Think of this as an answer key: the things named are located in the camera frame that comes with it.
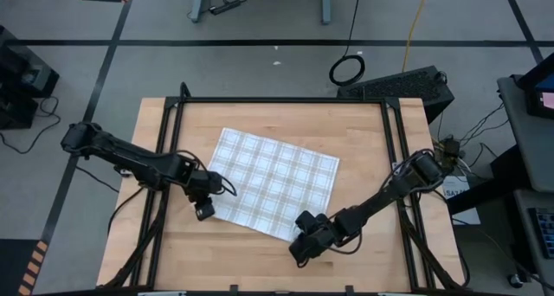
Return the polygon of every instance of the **wooden table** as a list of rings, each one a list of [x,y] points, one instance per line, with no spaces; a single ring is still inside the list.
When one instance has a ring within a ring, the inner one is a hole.
[[[155,150],[163,104],[164,99],[143,99],[134,144]],[[421,100],[401,100],[401,107],[409,150],[432,148]],[[392,112],[390,120],[401,159]],[[327,215],[375,194],[390,172],[379,105],[193,103],[185,105],[182,124],[178,149],[194,152],[206,164],[223,127],[340,158]],[[171,127],[169,124],[167,146]],[[134,179],[124,179],[118,204],[136,190]],[[143,193],[127,204],[114,220],[99,284],[111,279],[135,249],[145,196]],[[422,197],[421,209],[429,248],[461,283],[463,272],[447,206],[430,194]],[[228,291],[236,284],[241,291],[341,292],[346,285],[353,285],[357,292],[409,291],[396,205],[373,216],[363,232],[364,242],[356,254],[327,251],[298,269],[287,242],[213,217],[199,222],[182,189],[173,186],[155,288]],[[344,249],[355,245],[350,243]],[[420,286],[424,286],[420,255],[412,247]],[[149,261],[150,251],[143,259],[142,284]]]

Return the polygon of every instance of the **black keyboard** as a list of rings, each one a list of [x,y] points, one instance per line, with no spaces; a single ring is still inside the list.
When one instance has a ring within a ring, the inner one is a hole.
[[[554,259],[554,209],[529,209],[535,233],[546,259]]]
[[[439,98],[439,86],[427,71],[418,71],[381,80],[368,80],[349,90],[348,95],[359,97],[363,89],[366,97],[421,98],[427,101]]]

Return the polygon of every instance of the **black floor stripe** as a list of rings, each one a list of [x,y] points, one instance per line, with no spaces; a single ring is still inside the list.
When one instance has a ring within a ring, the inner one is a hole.
[[[521,9],[518,6],[518,2],[516,2],[516,0],[508,0],[508,3],[512,8],[513,15],[516,17],[516,20],[518,21],[521,32],[523,32],[525,39],[529,43],[529,48],[531,49],[533,58],[535,58],[535,62],[536,63],[541,62],[543,60],[543,56],[541,55],[540,50],[538,49],[538,45],[535,42],[535,38],[533,37],[533,34],[531,33],[531,30],[529,29],[527,22],[523,18],[523,14],[521,13]]]
[[[104,61],[102,62],[102,66],[100,67],[98,78],[96,79],[93,92],[91,94],[90,100],[88,101],[87,110],[85,111],[85,115],[83,116],[83,120],[85,121],[90,121],[94,116],[94,110],[96,110],[96,105],[98,104],[100,93],[102,92],[102,88],[104,88],[104,83],[106,82],[106,77],[110,70],[113,56],[117,48],[117,40],[119,40],[119,38],[121,37],[121,32],[123,31],[126,18],[129,15],[129,9],[131,8],[131,4],[132,4],[132,0],[130,0],[128,3],[126,3],[123,6],[123,9],[119,14],[118,23],[116,25],[115,30],[113,31],[112,40],[109,41],[109,47],[106,52],[106,56],[104,57]],[[68,41],[57,41],[57,42],[65,42],[66,45],[68,44]],[[56,192],[54,203],[52,204],[52,208],[48,213],[48,218],[44,225],[44,230],[42,231],[42,240],[47,243],[50,243],[52,241],[52,237],[54,236],[55,227],[58,223],[58,219],[60,218],[61,209],[63,208],[63,204],[65,203],[66,196],[68,195],[69,186],[73,179],[73,175],[75,173],[75,167],[77,166],[78,160],[79,160],[78,158],[70,158],[68,161],[68,165],[66,166],[66,170],[64,170],[63,176],[61,177],[60,186],[58,187],[58,191]]]
[[[21,46],[137,46],[137,47],[218,47],[218,46],[346,46],[348,40],[266,39],[266,40],[14,40]],[[554,46],[554,41],[537,42]],[[351,46],[405,47],[405,40],[352,40]],[[415,40],[411,47],[511,48],[528,47],[528,41],[439,41]]]

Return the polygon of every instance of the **plaid cloth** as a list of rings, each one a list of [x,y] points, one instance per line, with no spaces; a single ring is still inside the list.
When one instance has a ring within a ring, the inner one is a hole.
[[[214,196],[215,217],[293,241],[303,210],[327,211],[337,168],[338,158],[223,128],[209,169],[225,176],[238,196]]]

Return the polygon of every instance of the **yellow cable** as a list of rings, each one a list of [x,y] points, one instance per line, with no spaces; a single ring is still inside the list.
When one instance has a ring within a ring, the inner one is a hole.
[[[408,55],[409,55],[409,43],[412,40],[412,33],[414,33],[414,28],[416,27],[417,19],[419,19],[419,15],[422,13],[423,5],[425,4],[425,0],[422,0],[419,3],[419,8],[417,9],[417,13],[415,14],[415,19],[412,22],[412,27],[409,29],[408,34],[408,41],[406,42],[406,53],[404,54],[404,63],[402,64],[402,72],[406,69],[406,63],[408,63]]]

